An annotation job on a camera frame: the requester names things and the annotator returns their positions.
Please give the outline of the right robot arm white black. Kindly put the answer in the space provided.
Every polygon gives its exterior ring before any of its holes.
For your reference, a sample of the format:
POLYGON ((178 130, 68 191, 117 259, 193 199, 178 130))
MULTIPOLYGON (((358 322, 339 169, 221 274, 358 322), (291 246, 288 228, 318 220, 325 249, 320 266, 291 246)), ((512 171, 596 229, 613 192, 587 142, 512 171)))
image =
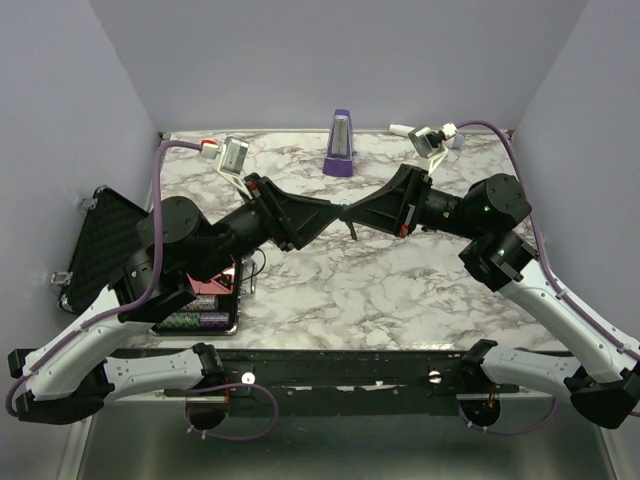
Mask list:
POLYGON ((510 384, 547 393, 616 429, 639 403, 639 341, 572 292, 542 252, 514 232, 530 212, 512 175, 493 175, 457 197, 433 189, 426 171, 403 164, 381 189, 345 207, 343 218, 400 238, 421 227, 469 239, 459 257, 471 277, 528 312, 570 355, 480 340, 463 358, 462 384, 474 392, 510 384))

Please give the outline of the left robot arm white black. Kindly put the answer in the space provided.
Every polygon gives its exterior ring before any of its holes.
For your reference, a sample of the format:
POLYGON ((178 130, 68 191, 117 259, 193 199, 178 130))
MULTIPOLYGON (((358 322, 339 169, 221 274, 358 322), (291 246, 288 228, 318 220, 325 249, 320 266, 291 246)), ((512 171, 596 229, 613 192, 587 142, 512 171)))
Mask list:
POLYGON ((215 223, 186 197, 169 197, 155 207, 137 226, 141 249, 112 274, 90 307, 53 340, 12 363, 16 381, 5 400, 7 412, 23 422, 64 425, 142 393, 214 393, 222 372, 211 345, 155 358, 112 354, 195 300, 192 281, 216 277, 267 242, 300 250, 343 213, 339 205, 286 193, 257 174, 245 183, 243 204, 215 223))

